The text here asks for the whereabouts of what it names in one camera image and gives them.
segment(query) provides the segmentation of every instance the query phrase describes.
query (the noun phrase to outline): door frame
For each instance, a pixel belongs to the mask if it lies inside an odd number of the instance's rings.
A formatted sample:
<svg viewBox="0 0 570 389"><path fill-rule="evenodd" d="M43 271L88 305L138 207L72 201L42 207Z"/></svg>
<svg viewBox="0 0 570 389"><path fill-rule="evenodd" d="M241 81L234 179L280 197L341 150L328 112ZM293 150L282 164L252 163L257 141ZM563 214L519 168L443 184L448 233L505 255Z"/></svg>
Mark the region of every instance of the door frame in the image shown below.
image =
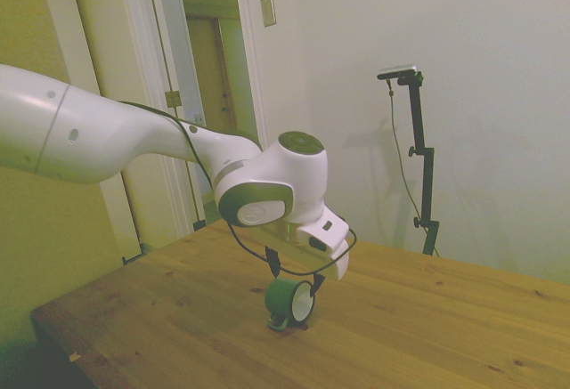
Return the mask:
<svg viewBox="0 0 570 389"><path fill-rule="evenodd" d="M143 75L146 94L152 107L168 113L165 93L179 90L172 49L160 0L124 0ZM176 109L185 118L182 107ZM205 221L204 205L199 194L196 164L162 157L162 171L167 178L172 213L179 238L197 230Z"/></svg>
<svg viewBox="0 0 570 389"><path fill-rule="evenodd" d="M72 85L100 94L76 0L46 0ZM120 174L99 183L111 229L124 262L141 254L141 245Z"/></svg>
<svg viewBox="0 0 570 389"><path fill-rule="evenodd" d="M172 114L167 107L165 92L170 89L151 0L85 0L80 11L85 32L89 28L94 41L91 56L98 61L94 66L108 98L138 101ZM105 28L99 19L112 20L117 28ZM195 223L205 219L200 195L193 194L195 169L186 162L147 155L129 164L126 174L143 252L192 233Z"/></svg>
<svg viewBox="0 0 570 389"><path fill-rule="evenodd" d="M161 0L155 0L157 6L157 18L159 20L160 31L164 32L164 37L168 37L167 33L167 21L166 16L164 14L164 10L162 9L162 2ZM183 7L183 0L177 0L176 2L177 7L173 8L173 10L177 11L180 14L180 19L185 21L185 12ZM252 34L252 20L251 14L249 11L248 0L238 0L238 6L240 8L240 20L242 26L242 33L244 38L244 46L246 49L246 59L248 62L248 74L249 74L249 82L251 86L251 94L252 94L252 101L253 101L253 110L256 118L256 129L259 142L262 148L265 148L268 145L267 141L267 133L265 128L265 115L263 112L263 95L261 94L261 86L260 86L260 76L259 70L257 65L257 57L255 52L255 43L253 40ZM191 53L191 43L190 43L190 35L188 33L188 26L186 22L183 22L183 31L184 31L184 39L185 39L185 53L189 55L190 63L191 63L191 78L194 83L194 90L199 91L198 88L198 78L196 76L196 70L193 66L193 58ZM164 47L165 47L165 54L167 56L167 63L168 69L171 73L175 75L175 59L172 51L172 47L170 46L170 42L166 39L163 40ZM199 102L201 107L201 99L200 94L195 93L193 99Z"/></svg>

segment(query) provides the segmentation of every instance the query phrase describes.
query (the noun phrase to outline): wood grain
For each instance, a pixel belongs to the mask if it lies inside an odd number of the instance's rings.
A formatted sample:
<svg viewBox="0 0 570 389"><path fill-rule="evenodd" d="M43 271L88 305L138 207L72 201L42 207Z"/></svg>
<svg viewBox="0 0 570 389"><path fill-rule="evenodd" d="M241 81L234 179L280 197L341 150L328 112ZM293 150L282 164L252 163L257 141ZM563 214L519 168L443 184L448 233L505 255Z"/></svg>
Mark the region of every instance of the wood grain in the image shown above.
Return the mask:
<svg viewBox="0 0 570 389"><path fill-rule="evenodd" d="M33 318L104 388L570 387L567 285L359 242L276 333L272 278L219 222Z"/></svg>

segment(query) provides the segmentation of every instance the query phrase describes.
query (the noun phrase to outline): light switch plate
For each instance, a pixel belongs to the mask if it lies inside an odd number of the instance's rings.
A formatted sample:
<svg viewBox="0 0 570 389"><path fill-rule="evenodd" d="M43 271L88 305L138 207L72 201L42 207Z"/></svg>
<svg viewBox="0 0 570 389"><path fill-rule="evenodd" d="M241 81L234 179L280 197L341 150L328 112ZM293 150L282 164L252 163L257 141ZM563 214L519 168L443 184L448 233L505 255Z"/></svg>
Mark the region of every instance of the light switch plate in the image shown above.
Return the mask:
<svg viewBox="0 0 570 389"><path fill-rule="evenodd" d="M269 27L277 24L273 0L261 0L261 13L264 15L264 26Z"/></svg>

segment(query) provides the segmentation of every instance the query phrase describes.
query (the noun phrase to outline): green mug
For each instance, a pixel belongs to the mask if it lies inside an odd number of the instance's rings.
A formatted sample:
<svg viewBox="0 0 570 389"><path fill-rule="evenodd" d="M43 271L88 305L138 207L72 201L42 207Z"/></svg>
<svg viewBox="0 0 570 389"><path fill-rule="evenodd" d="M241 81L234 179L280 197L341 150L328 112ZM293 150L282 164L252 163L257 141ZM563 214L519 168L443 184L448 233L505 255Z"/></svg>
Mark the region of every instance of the green mug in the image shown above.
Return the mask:
<svg viewBox="0 0 570 389"><path fill-rule="evenodd" d="M265 292L265 307L271 313L269 328L283 331L288 325L306 322L314 308L312 286L308 280L275 278Z"/></svg>

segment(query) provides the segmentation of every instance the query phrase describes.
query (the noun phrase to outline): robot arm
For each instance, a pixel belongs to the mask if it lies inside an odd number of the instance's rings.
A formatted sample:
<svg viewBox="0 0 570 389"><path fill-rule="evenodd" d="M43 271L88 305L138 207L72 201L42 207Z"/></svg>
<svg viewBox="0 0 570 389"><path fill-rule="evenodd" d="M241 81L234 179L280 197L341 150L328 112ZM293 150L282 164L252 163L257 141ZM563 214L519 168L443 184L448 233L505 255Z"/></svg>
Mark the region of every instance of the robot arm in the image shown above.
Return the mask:
<svg viewBox="0 0 570 389"><path fill-rule="evenodd" d="M0 165L68 182L100 182L158 153L200 162L220 215L268 247L318 269L347 250L348 225L324 206L326 151L285 133L261 151L220 134L0 65ZM322 271L340 279L348 254Z"/></svg>

